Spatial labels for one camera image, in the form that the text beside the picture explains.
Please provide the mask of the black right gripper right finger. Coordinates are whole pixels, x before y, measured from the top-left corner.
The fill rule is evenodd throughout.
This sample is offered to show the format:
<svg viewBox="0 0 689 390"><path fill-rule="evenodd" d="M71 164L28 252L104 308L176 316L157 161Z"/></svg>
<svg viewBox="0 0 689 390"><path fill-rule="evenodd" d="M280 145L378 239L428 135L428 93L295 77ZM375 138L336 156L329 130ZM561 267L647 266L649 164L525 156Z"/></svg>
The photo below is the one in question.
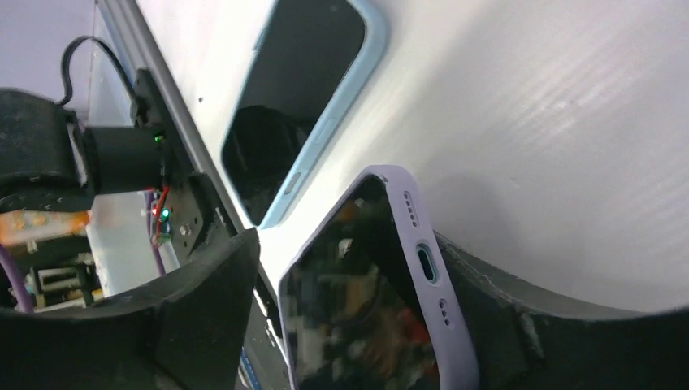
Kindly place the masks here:
<svg viewBox="0 0 689 390"><path fill-rule="evenodd" d="M484 389L685 389L688 311L643 314L537 287L437 236Z"/></svg>

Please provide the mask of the purple-case smartphone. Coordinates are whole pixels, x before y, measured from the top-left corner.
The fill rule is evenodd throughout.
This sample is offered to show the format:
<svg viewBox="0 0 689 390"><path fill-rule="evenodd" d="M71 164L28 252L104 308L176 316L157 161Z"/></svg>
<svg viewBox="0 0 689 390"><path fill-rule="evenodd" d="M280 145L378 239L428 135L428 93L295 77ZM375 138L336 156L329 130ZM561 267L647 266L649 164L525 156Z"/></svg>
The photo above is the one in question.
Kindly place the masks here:
<svg viewBox="0 0 689 390"><path fill-rule="evenodd" d="M279 280L294 389L476 389L479 364L417 185L365 168Z"/></svg>

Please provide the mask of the blue-case smartphone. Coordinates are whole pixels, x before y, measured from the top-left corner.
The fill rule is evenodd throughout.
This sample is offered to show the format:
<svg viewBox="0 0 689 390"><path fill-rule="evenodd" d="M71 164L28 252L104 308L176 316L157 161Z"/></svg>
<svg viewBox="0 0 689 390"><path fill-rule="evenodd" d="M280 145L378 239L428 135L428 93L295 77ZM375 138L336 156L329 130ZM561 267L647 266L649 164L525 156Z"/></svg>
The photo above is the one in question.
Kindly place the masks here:
<svg viewBox="0 0 689 390"><path fill-rule="evenodd" d="M284 217L387 43L371 1L274 4L221 152L253 225Z"/></svg>

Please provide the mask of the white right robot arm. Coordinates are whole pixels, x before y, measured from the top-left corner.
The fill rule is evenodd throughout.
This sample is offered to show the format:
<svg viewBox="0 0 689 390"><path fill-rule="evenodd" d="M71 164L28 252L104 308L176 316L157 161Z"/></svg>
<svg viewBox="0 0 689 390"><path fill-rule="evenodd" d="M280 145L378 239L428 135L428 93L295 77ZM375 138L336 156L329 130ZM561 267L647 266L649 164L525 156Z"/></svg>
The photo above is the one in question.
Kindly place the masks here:
<svg viewBox="0 0 689 390"><path fill-rule="evenodd" d="M186 180L201 209L191 262L84 310L1 313L4 389L229 389L258 277L254 229L236 232L216 190L190 170L159 97L136 102L131 128L81 128L74 112L1 92L1 210L84 211L99 194ZM421 312L444 389L685 389L688 312L623 314L498 288L504 272L447 269L414 193L377 166L394 220L368 223L365 246Z"/></svg>

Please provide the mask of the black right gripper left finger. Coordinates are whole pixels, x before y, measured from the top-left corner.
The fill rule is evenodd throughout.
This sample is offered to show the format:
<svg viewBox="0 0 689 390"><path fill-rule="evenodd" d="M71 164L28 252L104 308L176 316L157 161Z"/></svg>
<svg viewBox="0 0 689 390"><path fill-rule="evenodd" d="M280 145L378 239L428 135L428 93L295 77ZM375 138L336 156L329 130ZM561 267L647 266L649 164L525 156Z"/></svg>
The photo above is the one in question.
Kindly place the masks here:
<svg viewBox="0 0 689 390"><path fill-rule="evenodd" d="M2 388L234 388L259 254L250 229L88 308L3 310Z"/></svg>

